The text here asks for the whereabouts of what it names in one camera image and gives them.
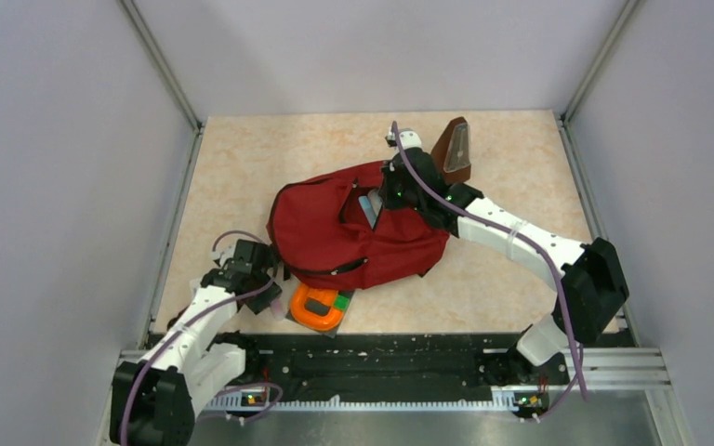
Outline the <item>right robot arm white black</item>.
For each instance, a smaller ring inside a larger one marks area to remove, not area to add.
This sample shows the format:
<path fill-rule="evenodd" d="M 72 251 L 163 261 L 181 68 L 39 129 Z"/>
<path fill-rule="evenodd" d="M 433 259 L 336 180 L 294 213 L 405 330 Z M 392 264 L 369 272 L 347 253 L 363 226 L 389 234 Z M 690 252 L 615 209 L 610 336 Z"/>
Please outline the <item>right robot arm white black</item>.
<path fill-rule="evenodd" d="M 615 246 L 559 236 L 495 204 L 465 183 L 446 184 L 432 157 L 405 149 L 384 162 L 379 195 L 390 210 L 408 208 L 435 229 L 498 252 L 556 294 L 554 309 L 526 329 L 508 357 L 510 375 L 532 383 L 560 350 L 595 342 L 623 307 L 628 284 Z"/>

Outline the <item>light blue blister pack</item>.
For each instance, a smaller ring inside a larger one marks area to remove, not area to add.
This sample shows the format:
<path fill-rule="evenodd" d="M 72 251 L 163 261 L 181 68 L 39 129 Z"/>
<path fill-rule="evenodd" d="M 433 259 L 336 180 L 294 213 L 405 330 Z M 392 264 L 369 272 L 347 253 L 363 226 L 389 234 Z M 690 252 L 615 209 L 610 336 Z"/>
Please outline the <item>light blue blister pack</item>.
<path fill-rule="evenodd" d="M 384 203 L 379 195 L 378 189 L 369 190 L 367 193 L 358 197 L 358 203 L 364 213 L 366 221 L 371 228 L 375 230 L 378 223 L 378 218 L 383 210 Z"/>

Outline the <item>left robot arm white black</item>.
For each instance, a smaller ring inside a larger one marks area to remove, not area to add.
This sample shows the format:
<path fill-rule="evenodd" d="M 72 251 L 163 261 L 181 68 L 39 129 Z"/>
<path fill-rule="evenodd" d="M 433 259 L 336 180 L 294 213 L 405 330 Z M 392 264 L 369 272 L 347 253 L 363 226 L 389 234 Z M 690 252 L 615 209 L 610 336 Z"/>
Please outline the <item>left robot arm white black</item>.
<path fill-rule="evenodd" d="M 272 248 L 247 232 L 212 252 L 216 266 L 194 286 L 192 302 L 162 339 L 112 377 L 109 439 L 117 445 L 186 445 L 197 416 L 234 379 L 257 379 L 261 360 L 234 344 L 215 344 L 241 300 L 273 296 Z"/>

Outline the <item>red backpack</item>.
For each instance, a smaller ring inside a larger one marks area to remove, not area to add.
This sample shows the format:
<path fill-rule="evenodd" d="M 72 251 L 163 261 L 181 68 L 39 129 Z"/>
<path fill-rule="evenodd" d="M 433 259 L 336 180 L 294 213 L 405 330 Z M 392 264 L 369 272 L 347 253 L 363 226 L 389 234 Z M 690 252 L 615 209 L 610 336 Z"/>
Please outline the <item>red backpack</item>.
<path fill-rule="evenodd" d="M 381 186 L 380 161 L 357 164 L 285 185 L 267 223 L 286 269 L 313 288 L 367 289 L 423 276 L 450 238 L 414 210 L 381 210 L 369 222 L 359 203 Z"/>

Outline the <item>pink eraser stick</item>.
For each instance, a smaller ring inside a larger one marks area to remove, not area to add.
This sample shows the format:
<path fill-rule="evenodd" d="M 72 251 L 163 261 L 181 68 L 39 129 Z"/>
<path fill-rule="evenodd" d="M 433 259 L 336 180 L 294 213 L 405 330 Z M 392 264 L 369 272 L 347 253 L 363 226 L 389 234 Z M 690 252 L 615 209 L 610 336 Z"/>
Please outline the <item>pink eraser stick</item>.
<path fill-rule="evenodd" d="M 287 300 L 284 297 L 279 296 L 275 298 L 270 305 L 272 317 L 277 321 L 285 319 L 288 313 L 287 306 Z"/>

